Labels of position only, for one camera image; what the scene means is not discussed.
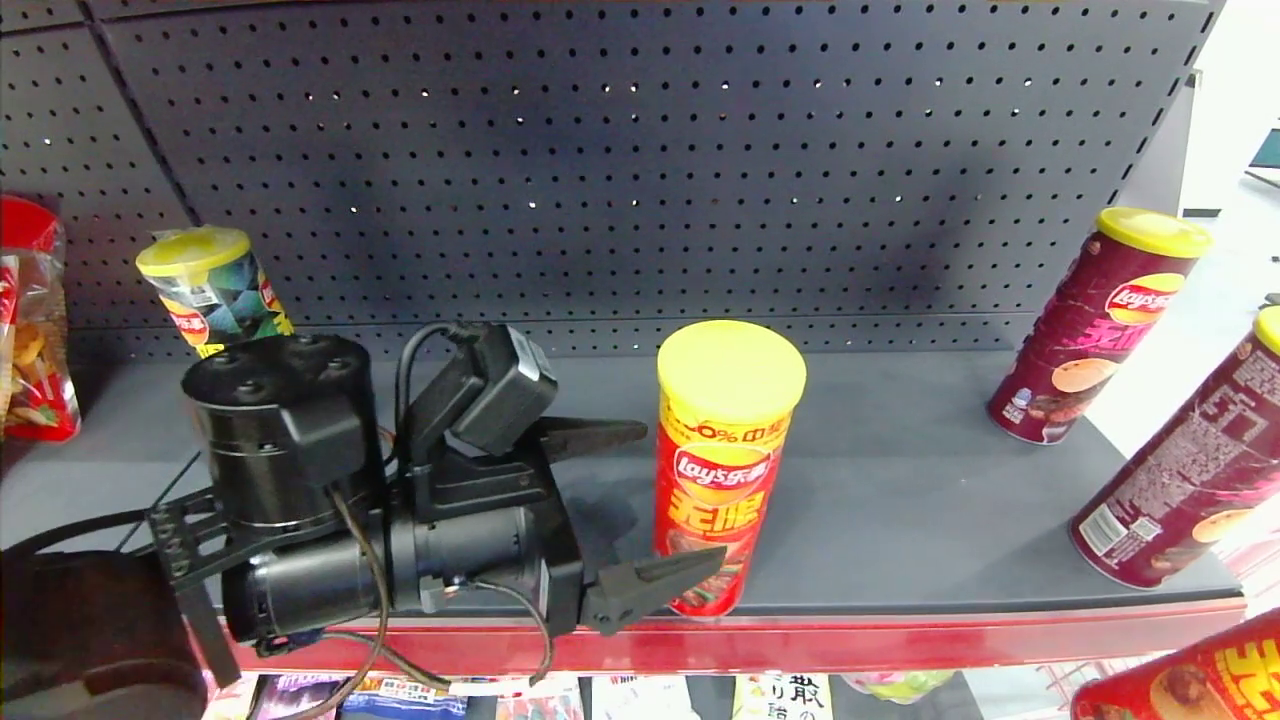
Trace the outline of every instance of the red chip canister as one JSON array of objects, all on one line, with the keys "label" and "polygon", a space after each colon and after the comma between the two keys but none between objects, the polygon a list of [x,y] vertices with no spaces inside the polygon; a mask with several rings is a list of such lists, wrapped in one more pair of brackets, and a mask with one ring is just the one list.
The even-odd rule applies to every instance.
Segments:
[{"label": "red chip canister", "polygon": [[726,548],[677,612],[714,618],[742,597],[805,375],[791,342],[751,323],[695,323],[662,343],[654,551]]},{"label": "red chip canister", "polygon": [[1263,612],[1117,675],[1071,700],[1071,720],[1280,717],[1280,610]]},{"label": "red chip canister", "polygon": [[1027,442],[1061,442],[1210,245],[1201,227],[1170,215],[1100,213],[987,405],[996,424]]},{"label": "red chip canister", "polygon": [[1280,492],[1280,307],[1071,520],[1107,577],[1153,588]]}]

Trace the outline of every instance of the black metal bracket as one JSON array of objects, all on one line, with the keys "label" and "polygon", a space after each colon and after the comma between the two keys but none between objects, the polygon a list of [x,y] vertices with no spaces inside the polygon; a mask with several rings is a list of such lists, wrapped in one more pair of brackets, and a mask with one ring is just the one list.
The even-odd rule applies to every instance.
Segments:
[{"label": "black metal bracket", "polygon": [[[239,665],[232,655],[205,580],[261,552],[320,537],[334,529],[334,524],[329,523],[276,536],[238,530],[221,512],[212,488],[152,507],[147,511],[147,524],[155,538],[160,568],[178,600],[178,609],[186,615],[200,652],[219,687],[239,679]],[[220,539],[223,542],[215,550],[204,550],[210,542]]]}]

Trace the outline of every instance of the white wall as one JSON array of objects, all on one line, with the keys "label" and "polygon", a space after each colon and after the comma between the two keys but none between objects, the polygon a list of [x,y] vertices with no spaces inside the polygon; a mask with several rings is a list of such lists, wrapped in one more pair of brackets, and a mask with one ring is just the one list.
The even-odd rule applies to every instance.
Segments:
[{"label": "white wall", "polygon": [[1196,68],[1181,206],[1221,209],[1280,117],[1280,3],[1226,0]]}]

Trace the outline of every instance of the red shelf edge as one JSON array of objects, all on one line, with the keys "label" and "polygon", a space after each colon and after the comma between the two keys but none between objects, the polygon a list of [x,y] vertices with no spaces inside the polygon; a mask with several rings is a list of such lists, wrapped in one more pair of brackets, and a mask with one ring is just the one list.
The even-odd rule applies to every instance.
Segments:
[{"label": "red shelf edge", "polygon": [[[556,669],[576,673],[841,673],[1032,665],[1175,650],[1239,623],[1243,597],[1055,612],[653,619],[612,638],[562,637]],[[342,629],[371,633],[372,620]],[[540,660],[532,625],[511,620],[394,620],[388,644],[434,673],[522,675]],[[260,659],[236,646],[244,670],[355,671],[367,648],[324,641]],[[388,664],[380,670],[394,671]]]}]

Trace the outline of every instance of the gray shelf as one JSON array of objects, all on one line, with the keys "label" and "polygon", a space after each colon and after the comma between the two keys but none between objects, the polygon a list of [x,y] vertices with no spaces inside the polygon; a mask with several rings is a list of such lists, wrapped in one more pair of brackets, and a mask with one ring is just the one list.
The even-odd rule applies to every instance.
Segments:
[{"label": "gray shelf", "polygon": [[[769,516],[740,615],[1079,610],[1236,598],[1206,557],[1157,591],[1093,570],[1064,523],[1123,457],[1088,423],[1059,447],[1010,438],[983,401],[1007,352],[810,355]],[[557,361],[564,415],[654,421],[652,357]],[[375,365],[389,423],[392,366]],[[154,502],[196,438],[179,364],[134,364],[91,398],[84,433],[40,447],[0,484],[0,544]],[[422,377],[434,372],[425,366]],[[589,565],[649,553],[653,446],[557,466]],[[206,484],[201,464],[170,492]]]}]

